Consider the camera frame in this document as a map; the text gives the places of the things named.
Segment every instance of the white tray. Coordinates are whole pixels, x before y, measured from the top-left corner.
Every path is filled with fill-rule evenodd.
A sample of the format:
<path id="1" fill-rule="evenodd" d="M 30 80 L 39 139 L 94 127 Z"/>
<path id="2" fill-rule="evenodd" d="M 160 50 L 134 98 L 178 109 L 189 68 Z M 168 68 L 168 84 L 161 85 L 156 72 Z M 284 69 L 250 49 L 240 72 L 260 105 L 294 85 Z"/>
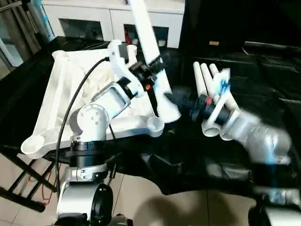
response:
<path id="1" fill-rule="evenodd" d="M 131 51 L 129 66 L 136 62 L 133 52 L 135 49 L 133 46 L 128 47 L 128 51 Z M 100 59 L 108 57 L 109 53 L 107 49 L 74 52 L 59 50 L 52 56 L 55 62 L 33 134 L 21 145 L 21 151 L 33 159 L 41 158 L 55 149 L 64 114 L 75 90 L 89 69 Z M 71 111 L 89 103 L 98 90 L 117 80 L 118 77 L 111 69 L 111 64 L 101 63 L 85 82 Z M 111 126 L 116 138 L 138 134 L 158 137 L 163 132 L 164 123 L 155 116 L 145 92 L 141 98 L 132 99 L 131 105 L 111 121 Z M 60 144 L 61 148 L 70 146 L 72 135 L 68 120 Z M 112 139 L 112 134 L 107 129 L 107 140 L 109 139 Z"/>

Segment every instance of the red cable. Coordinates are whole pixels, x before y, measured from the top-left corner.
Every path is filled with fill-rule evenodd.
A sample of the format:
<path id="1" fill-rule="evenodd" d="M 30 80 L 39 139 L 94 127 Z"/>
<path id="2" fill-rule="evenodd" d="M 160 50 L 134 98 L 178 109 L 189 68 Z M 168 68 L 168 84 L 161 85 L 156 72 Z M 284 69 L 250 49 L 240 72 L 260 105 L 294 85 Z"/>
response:
<path id="1" fill-rule="evenodd" d="M 51 176 L 51 172 L 49 173 L 49 176 L 48 176 L 47 181 L 49 181 L 50 176 Z M 46 199 L 45 196 L 44 196 L 44 185 L 42 185 L 42 199 L 43 199 L 44 201 L 47 201 L 47 202 L 44 203 L 45 206 L 47 206 L 47 205 L 50 203 L 51 197 L 52 197 L 52 193 L 53 193 L 53 191 L 51 191 L 51 193 L 50 193 L 50 195 L 49 195 L 49 198 Z"/>
<path id="2" fill-rule="evenodd" d="M 52 171 L 49 172 L 47 181 L 50 180 L 51 173 L 52 173 Z M 32 180 L 32 179 L 31 179 L 31 176 L 29 176 L 28 181 L 30 181 L 30 182 L 35 182 L 35 181 L 37 181 L 37 180 Z M 44 203 L 45 206 L 47 206 L 47 205 L 50 203 L 51 197 L 52 197 L 52 193 L 53 193 L 53 191 L 51 191 L 51 193 L 50 193 L 50 195 L 49 195 L 49 198 L 45 198 L 45 196 L 44 196 L 44 185 L 42 184 L 42 199 L 43 199 L 43 201 L 47 201 L 47 202 Z"/>

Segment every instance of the black fabric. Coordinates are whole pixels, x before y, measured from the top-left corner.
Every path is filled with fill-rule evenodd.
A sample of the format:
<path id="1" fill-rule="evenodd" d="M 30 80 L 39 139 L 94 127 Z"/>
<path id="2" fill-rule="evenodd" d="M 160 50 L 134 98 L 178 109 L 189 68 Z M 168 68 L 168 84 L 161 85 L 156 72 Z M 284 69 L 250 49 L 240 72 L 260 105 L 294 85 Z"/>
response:
<path id="1" fill-rule="evenodd" d="M 19 152 L 22 142 L 32 134 L 53 66 L 53 51 L 106 46 L 107 43 L 97 41 L 57 37 L 4 78 L 0 82 L 0 148 Z M 141 135 L 117 139 L 116 143 L 106 141 L 104 155 L 109 165 L 117 163 L 118 172 L 153 181 L 164 194 L 216 189 L 252 197 L 255 183 L 299 187 L 301 78 L 298 59 L 214 51 L 200 58 L 184 55 L 177 49 L 163 51 L 170 54 L 166 73 L 172 87 L 196 89 L 194 61 L 215 63 L 219 69 L 231 68 L 231 90 L 238 104 L 262 117 L 265 123 L 285 128 L 292 136 L 293 163 L 272 169 L 251 164 L 247 151 L 237 142 L 205 137 L 200 124 L 180 119 L 166 125 L 158 138 Z M 149 96 L 156 109 L 153 93 Z M 53 157 L 54 152 L 45 156 L 49 160 Z M 69 162 L 64 150 L 60 161 Z"/>

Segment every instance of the metal stand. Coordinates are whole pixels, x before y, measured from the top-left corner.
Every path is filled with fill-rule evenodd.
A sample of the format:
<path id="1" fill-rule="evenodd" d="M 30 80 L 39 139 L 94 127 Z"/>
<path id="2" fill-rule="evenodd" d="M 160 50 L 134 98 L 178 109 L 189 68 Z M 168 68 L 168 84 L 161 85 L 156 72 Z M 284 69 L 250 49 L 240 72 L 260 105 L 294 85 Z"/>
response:
<path id="1" fill-rule="evenodd" d="M 31 168 L 31 166 L 36 162 L 36 160 L 32 160 L 27 165 L 24 161 L 22 161 L 16 155 L 9 154 L 8 152 L 2 151 L 2 150 L 0 150 L 0 153 L 3 156 L 5 156 L 7 159 L 9 159 L 11 162 L 13 162 L 16 166 L 20 167 L 23 170 L 23 172 L 19 175 L 19 177 L 15 180 L 15 182 L 12 184 L 12 186 L 8 190 L 5 190 L 3 187 L 0 187 L 0 196 L 5 199 L 8 199 L 12 202 L 18 203 L 22 206 L 25 206 L 27 208 L 35 210 L 37 212 L 43 212 L 45 210 L 45 205 L 41 202 L 33 201 L 32 197 L 37 192 L 37 190 L 41 184 L 45 185 L 53 192 L 56 192 L 55 186 L 53 186 L 51 183 L 49 183 L 45 179 L 45 177 L 48 175 L 48 173 L 54 167 L 54 162 L 52 162 L 50 164 L 50 166 L 48 166 L 48 168 L 45 170 L 45 172 L 42 175 L 40 175 L 33 168 Z M 18 186 L 18 184 L 22 181 L 22 179 L 24 178 L 26 173 L 29 174 L 30 176 L 32 176 L 33 178 L 35 178 L 37 180 L 37 183 L 32 188 L 32 190 L 29 192 L 27 197 L 22 197 L 21 195 L 14 194 L 13 191 Z"/>

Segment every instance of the cabinet door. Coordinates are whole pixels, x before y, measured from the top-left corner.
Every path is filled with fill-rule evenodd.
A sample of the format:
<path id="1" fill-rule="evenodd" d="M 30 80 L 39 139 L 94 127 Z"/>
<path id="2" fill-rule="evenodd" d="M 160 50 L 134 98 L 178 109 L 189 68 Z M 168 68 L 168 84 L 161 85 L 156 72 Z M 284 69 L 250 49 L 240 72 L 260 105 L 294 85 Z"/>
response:
<path id="1" fill-rule="evenodd" d="M 102 8 L 44 5 L 55 36 L 111 41 L 110 11 Z"/>
<path id="2" fill-rule="evenodd" d="M 134 26 L 131 11 L 110 10 L 114 39 L 139 45 L 139 39 Z M 150 22 L 154 28 L 159 46 L 178 48 L 183 15 L 168 13 L 149 13 Z"/>

